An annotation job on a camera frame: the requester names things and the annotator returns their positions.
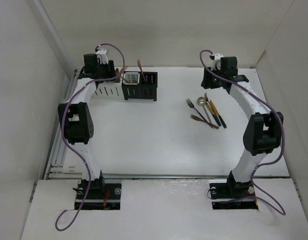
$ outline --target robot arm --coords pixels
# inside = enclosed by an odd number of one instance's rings
[[[106,79],[116,76],[114,64],[108,61],[107,50],[100,48],[96,53],[84,55],[85,66],[82,69],[77,86],[73,93],[76,94],[88,82],[93,79]],[[71,144],[71,147],[79,152],[86,160],[90,172],[91,181],[102,181],[101,168],[93,155],[91,148],[91,138],[94,135],[94,125],[88,109],[88,102],[92,94],[96,91],[97,81],[88,84],[72,101],[69,106],[65,119],[64,134],[65,139]],[[66,103],[59,104],[58,114],[61,120],[64,114]],[[85,166],[82,167],[82,180],[88,181],[89,174]]]
[[[209,69],[226,79],[238,83],[249,92],[253,92],[249,80],[244,75],[238,75],[236,57],[223,57],[222,54],[210,56],[213,60]],[[244,152],[237,166],[230,172],[226,183],[214,183],[211,187],[218,188],[218,194],[212,194],[212,199],[241,198],[250,187],[251,175],[264,157],[279,147],[281,130],[275,116],[270,110],[260,104],[247,92],[231,83],[220,81],[204,69],[204,79],[201,86],[205,89],[223,87],[238,102],[249,119],[246,127],[243,143]]]

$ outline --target white floor panel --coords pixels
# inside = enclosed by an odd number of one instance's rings
[[[242,153],[242,136],[248,119],[238,103],[222,89],[204,90],[200,84],[203,68],[146,67],[158,72],[157,102],[130,99],[123,101],[92,99],[89,103],[95,133],[93,151],[106,174],[206,175],[227,176]],[[255,69],[240,69],[255,92],[264,94]],[[207,92],[228,128],[213,131],[190,109],[190,98],[201,114],[198,97]],[[276,159],[275,149],[263,162]],[[67,151],[63,172],[79,173],[79,158]],[[289,176],[284,159],[260,168],[258,176]]]
[[[259,210],[212,210],[208,180],[125,180],[121,210],[84,210],[65,232],[55,220],[73,209],[77,180],[38,182],[22,240],[308,240],[308,224],[291,179],[257,179],[282,204]],[[256,190],[259,197],[267,197]],[[75,214],[65,213],[59,227]]]

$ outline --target purple cable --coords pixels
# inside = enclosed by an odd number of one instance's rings
[[[234,81],[231,81],[231,80],[228,80],[228,79],[225,79],[221,76],[218,76],[217,74],[213,73],[211,70],[208,69],[208,67],[206,66],[206,64],[204,63],[203,61],[203,58],[202,58],[202,54],[205,53],[205,52],[208,52],[210,54],[213,54],[212,51],[210,50],[202,50],[200,53],[199,53],[199,58],[200,58],[200,62],[202,63],[202,65],[204,66],[204,68],[206,69],[206,71],[208,71],[210,74],[212,74],[214,77],[224,81],[224,82],[227,82],[227,83],[230,83],[230,84],[233,84],[235,86],[237,86],[238,88],[242,89],[243,91],[247,92],[249,95],[251,95],[255,100],[257,100],[258,102],[260,102],[261,104],[263,104],[264,106],[268,107],[272,113],[274,114],[274,116],[276,117],[276,119],[278,120],[278,124],[279,124],[279,127],[281,129],[281,134],[282,134],[282,139],[281,139],[281,144],[280,144],[280,147],[281,147],[281,150],[280,150],[280,153],[279,153],[279,156],[277,157],[276,160],[272,161],[272,162],[266,162],[266,163],[261,163],[259,165],[256,166],[256,168],[254,169],[254,171],[252,172],[251,176],[250,176],[250,180],[252,182],[252,184],[257,187],[260,191],[262,191],[263,193],[265,193],[267,196],[269,196],[274,202],[277,203],[277,205],[279,206],[279,208],[281,209],[278,210],[277,208],[275,208],[272,204],[270,204],[268,201],[262,199],[262,198],[259,198],[259,197],[254,197],[254,196],[246,196],[246,197],[243,197],[243,198],[239,198],[239,199],[233,199],[233,200],[229,200],[229,201],[223,201],[223,203],[233,203],[233,202],[236,202],[236,201],[239,201],[239,200],[242,200],[242,199],[251,199],[251,198],[257,198],[263,202],[265,202],[266,204],[268,204],[270,207],[272,207],[274,210],[276,210],[278,213],[282,214],[283,216],[286,215],[286,212],[284,210],[284,208],[282,207],[282,205],[272,196],[270,195],[269,193],[267,193],[265,190],[261,189],[259,186],[257,186],[253,180],[254,178],[254,175],[257,171],[258,168],[262,167],[262,166],[267,166],[267,165],[273,165],[275,163],[277,163],[282,157],[283,157],[283,154],[284,154],[284,149],[285,149],[285,132],[284,132],[284,127],[283,127],[283,123],[279,117],[279,115],[277,114],[277,112],[275,111],[275,109],[270,106],[268,103],[264,102],[262,99],[260,99],[258,96],[256,96],[255,94],[251,93],[248,89],[244,88],[243,86],[239,85],[238,83],[234,82]]]
[[[114,46],[114,45],[112,45],[112,44],[110,44],[110,43],[102,43],[102,44],[99,44],[99,46],[104,46],[104,45],[106,45],[106,46],[111,46],[111,47],[115,48],[115,49],[120,53],[120,55],[122,56],[122,59],[123,59],[123,68],[122,68],[122,69],[124,69],[124,68],[125,68],[125,58],[124,58],[123,53],[122,53],[116,46]],[[115,76],[115,77],[111,77],[111,78],[93,79],[93,80],[89,81],[88,83],[86,83],[86,85],[84,85],[81,89],[79,89],[74,95],[72,95],[72,97],[68,100],[68,103],[67,103],[67,105],[66,105],[66,107],[65,107],[64,114],[63,114],[63,118],[62,118],[62,121],[61,121],[61,127],[60,127],[60,128],[61,128],[61,133],[62,133],[62,139],[63,139],[65,145],[66,145],[71,151],[73,151],[75,154],[77,154],[77,155],[81,158],[81,160],[84,162],[84,164],[86,165],[86,169],[87,169],[87,172],[88,172],[89,180],[88,180],[88,185],[87,185],[87,189],[86,189],[85,195],[84,195],[84,197],[83,197],[82,202],[81,202],[80,205],[79,205],[79,208],[77,209],[77,212],[76,212],[76,214],[75,214],[73,220],[72,220],[65,228],[59,228],[59,227],[58,227],[58,221],[59,221],[60,217],[61,217],[65,212],[67,212],[67,210],[64,210],[64,211],[58,216],[58,218],[57,218],[57,220],[56,220],[56,222],[55,222],[55,228],[56,228],[57,231],[59,231],[59,232],[63,232],[63,231],[65,231],[65,230],[67,230],[67,229],[74,223],[74,221],[76,220],[76,218],[77,218],[77,216],[78,216],[78,214],[79,214],[81,208],[82,208],[83,205],[84,205],[84,202],[85,202],[86,197],[87,197],[87,195],[88,195],[88,192],[89,192],[89,189],[90,189],[90,184],[91,184],[91,173],[90,173],[90,169],[89,169],[89,167],[88,167],[87,161],[85,160],[85,158],[84,158],[79,152],[77,152],[75,149],[73,149],[73,148],[68,144],[68,142],[67,142],[66,139],[65,139],[65,133],[64,133],[65,119],[66,119],[66,115],[67,115],[69,106],[70,106],[71,102],[74,100],[74,98],[75,98],[79,93],[81,93],[81,92],[87,87],[87,85],[89,85],[89,84],[91,84],[91,83],[93,83],[93,82],[107,82],[107,81],[112,81],[112,80],[114,80],[114,79],[116,79],[116,78],[119,78],[120,75]]]

